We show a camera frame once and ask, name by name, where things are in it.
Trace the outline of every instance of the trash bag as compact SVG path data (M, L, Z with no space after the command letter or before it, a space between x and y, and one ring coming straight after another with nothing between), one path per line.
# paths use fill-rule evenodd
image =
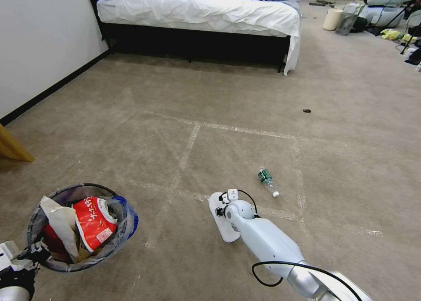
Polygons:
M139 218L132 206L126 199L104 186L85 183L65 187L49 195L51 199L63 206L70 206L72 203L90 196L99 197L107 201L108 207L117 217L116 231L106 241L106 244L97 255L90 256L77 264L67 264L50 259L43 264L46 268L58 272L71 273L92 267L117 253L136 231ZM29 221L26 234L28 246L40 240L40 234L47 224L48 219L41 207L38 206Z

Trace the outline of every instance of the red food bag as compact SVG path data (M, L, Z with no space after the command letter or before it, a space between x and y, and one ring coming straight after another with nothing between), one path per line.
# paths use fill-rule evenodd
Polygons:
M117 220L108 213L106 201L88 197L72 205L76 211L76 225L89 252L93 252L117 227Z

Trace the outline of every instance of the white bucket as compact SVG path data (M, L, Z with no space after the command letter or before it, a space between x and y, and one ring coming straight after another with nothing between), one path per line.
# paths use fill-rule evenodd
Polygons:
M341 18L342 10L339 9L329 9L323 23L323 29L326 30L335 30L336 26L339 24Z

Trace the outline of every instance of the black cable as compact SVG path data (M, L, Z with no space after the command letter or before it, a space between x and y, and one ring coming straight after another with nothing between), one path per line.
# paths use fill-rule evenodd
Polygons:
M343 281L341 278L337 277L336 275L318 268L318 267L313 267L313 266L309 266L309 265L305 265L305 264L299 264L299 263L293 263L293 262L280 262L280 261L267 261L267 262L258 262L256 264L254 264L253 266L251 266L251 271L253 272L254 277L257 279L258 282L260 282L261 284L267 286L267 287L274 287L274 285L278 285L279 283L281 283L282 281L282 277L281 280L277 283L277 284L268 284L268 283L264 283L263 281L260 280L260 278L257 277L256 273L254 272L254 268L256 268L257 266L261 266L261 265L268 265L268 264L278 264L278 265L291 265L291 266L298 266L298 267L303 267L303 268L307 268L307 269L311 269L311 270L315 270L318 272L321 272L325 275L328 275L334 279L336 279L337 281L339 281L341 284L343 284L345 287L348 288L349 291L352 292L352 294L357 298L358 301L362 301L360 296L355 292L355 290L353 288L351 288L351 286L349 284L347 284L345 281Z
M279 285L282 282L282 280L284 280L284 277L281 277L281 279L279 279L279 281L276 282L276 283L266 283L266 282L262 281L259 277L257 277L257 275L254 271L254 268L256 266L259 266L259 265L254 264L253 266L251 266L251 272L253 273L254 278L256 278L257 281L260 282L262 285L264 285L266 287L276 287L277 285Z
M244 194L246 194L247 196L249 196L249 198L251 199L251 201L253 202L253 205L254 205L254 211L256 212L256 214L257 214L257 206L256 206L256 203L254 202L254 199L249 195L249 194L247 194L245 191L242 191L241 189L237 189L238 191L240 191L240 192L242 192L242 193L244 193Z

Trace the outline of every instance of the black baseboard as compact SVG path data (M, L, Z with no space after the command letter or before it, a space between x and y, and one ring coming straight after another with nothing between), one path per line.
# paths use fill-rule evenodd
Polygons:
M32 98L29 101L27 101L25 104L19 106L14 111L12 111L11 113L9 113L6 116L4 116L3 118L1 118L0 119L0 124L3 125L3 126L6 126L8 123L10 123L11 121L15 120L20 115L22 115L25 111L27 111L31 107L35 106L36 104L38 104L44 98L46 98L46 97L50 96L51 94L53 94L55 91L59 90L61 87L63 87L68 82L70 82L71 80L73 80L74 78L76 78L78 75L80 75L83 72L85 72L86 70L88 70L91 66L93 66L95 63L97 63L98 61L102 60L106 56L108 56L110 53L111 53L110 50L107 50L107 51L103 52L102 54L100 54L98 57L92 59L87 64L81 66L76 71L70 73L67 77L61 79L59 82L57 82L53 86L47 88L42 93L38 94L34 98Z

